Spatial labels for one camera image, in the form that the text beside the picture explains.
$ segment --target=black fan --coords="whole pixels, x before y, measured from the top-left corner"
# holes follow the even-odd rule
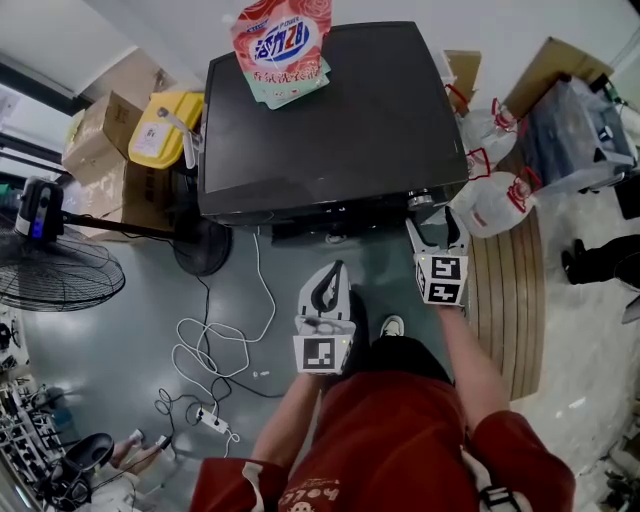
[[[60,185],[30,178],[15,223],[0,215],[1,303],[30,311],[75,311],[122,290],[125,277],[116,258],[65,224],[178,240],[174,252],[180,265],[199,276],[218,270],[229,254],[230,230],[199,215],[182,223],[183,232],[165,232],[70,214],[62,211],[62,199]],[[213,246],[218,251],[212,259]],[[203,248],[209,252],[202,254]]]

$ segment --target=fan base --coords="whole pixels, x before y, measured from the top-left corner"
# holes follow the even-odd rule
[[[232,231],[188,210],[176,220],[173,254],[180,267],[193,276],[209,276],[222,267],[231,251]]]

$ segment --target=white plastic bag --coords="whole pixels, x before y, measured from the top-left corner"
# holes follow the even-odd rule
[[[493,168],[509,154],[518,139],[518,122],[497,98],[489,109],[471,110],[462,118],[460,135],[469,156],[487,158]]]
[[[537,179],[529,169],[527,172]],[[531,194],[531,187],[522,178],[498,171],[469,181],[449,206],[473,236],[489,238],[525,219],[535,204]]]

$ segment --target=red and white pouch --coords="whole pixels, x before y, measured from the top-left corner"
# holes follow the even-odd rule
[[[331,29],[331,0],[260,0],[231,28],[238,62],[251,92],[279,108],[329,83],[321,57]]]

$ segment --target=white cable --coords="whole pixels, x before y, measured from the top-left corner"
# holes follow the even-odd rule
[[[178,365],[176,363],[176,351],[179,348],[181,348],[182,350],[186,350],[187,353],[191,357],[193,357],[207,372],[212,373],[213,375],[215,375],[217,377],[224,377],[224,378],[234,377],[234,376],[238,375],[240,372],[243,372],[244,370],[249,368],[250,359],[249,359],[248,343],[257,343],[257,342],[261,341],[262,338],[264,338],[264,335],[269,330],[269,327],[271,327],[271,323],[273,322],[273,319],[276,316],[276,310],[277,310],[276,301],[273,298],[273,294],[271,293],[271,290],[269,290],[269,287],[267,286],[267,283],[265,282],[264,277],[262,276],[262,271],[260,270],[260,246],[258,244],[258,237],[257,237],[257,235],[255,233],[253,235],[253,241],[255,242],[255,246],[256,246],[256,269],[258,271],[258,277],[260,278],[260,282],[262,283],[262,286],[264,287],[265,291],[267,292],[267,295],[269,296],[269,300],[271,301],[271,306],[273,308],[272,311],[271,311],[271,316],[269,317],[269,320],[267,321],[267,324],[264,326],[264,329],[262,330],[262,333],[260,334],[260,336],[258,336],[254,340],[248,340],[246,338],[246,336],[244,335],[244,333],[240,329],[236,329],[235,327],[231,327],[230,325],[221,324],[219,322],[210,322],[209,324],[205,325],[202,322],[200,322],[198,320],[195,320],[193,318],[183,318],[182,320],[180,320],[178,322],[178,325],[176,325],[176,333],[178,334],[178,338],[180,339],[180,343],[175,345],[173,347],[173,349],[171,350],[171,362],[173,363],[173,367],[176,369],[176,371],[184,379],[188,380],[192,384],[195,384],[200,389],[202,389],[207,395],[209,395],[210,397],[214,398],[214,405],[213,405],[213,410],[211,411],[211,414],[213,416],[215,416],[216,418],[217,418],[216,410],[218,408],[218,403],[215,400],[215,397],[211,394],[211,391],[209,389],[207,389],[205,386],[203,386],[197,380],[194,380],[194,379],[188,377],[187,375],[185,375],[182,372],[182,370],[180,370],[180,368],[178,368]],[[202,328],[202,333],[200,334],[200,337],[198,338],[198,342],[196,343],[195,346],[189,345],[184,340],[182,335],[180,334],[180,326],[184,322],[192,322],[194,324],[199,325]],[[239,337],[225,336],[224,334],[216,331],[212,327],[228,329],[229,331],[233,331],[233,332],[237,333],[239,335]],[[200,350],[200,344],[205,339],[205,335],[207,334],[208,331],[211,331],[213,334],[215,334],[216,336],[218,336],[220,339],[223,339],[223,340],[241,341],[242,342],[242,346],[244,347],[244,356],[245,356],[245,360],[246,360],[245,365],[242,368],[239,368],[238,370],[236,370],[234,372],[231,372],[229,374],[221,373],[218,370],[218,365],[216,364],[214,359],[211,356],[209,356],[209,354],[207,354],[206,352]],[[207,365],[207,363],[205,362],[205,359],[211,364],[211,366],[213,367],[213,370]],[[225,455],[224,455],[225,458],[229,454],[229,443],[231,441],[233,441],[234,443],[239,443],[240,442],[240,436],[238,434],[234,434],[231,431],[231,429],[227,429],[227,432],[229,433],[229,439],[227,439],[227,447],[226,447],[226,452],[225,452]]]
[[[233,441],[234,443],[240,442],[240,436],[238,434],[234,434],[230,429],[227,429],[227,434],[229,434],[229,439],[227,439],[227,447],[224,451],[224,458],[226,459],[229,455],[229,443]]]

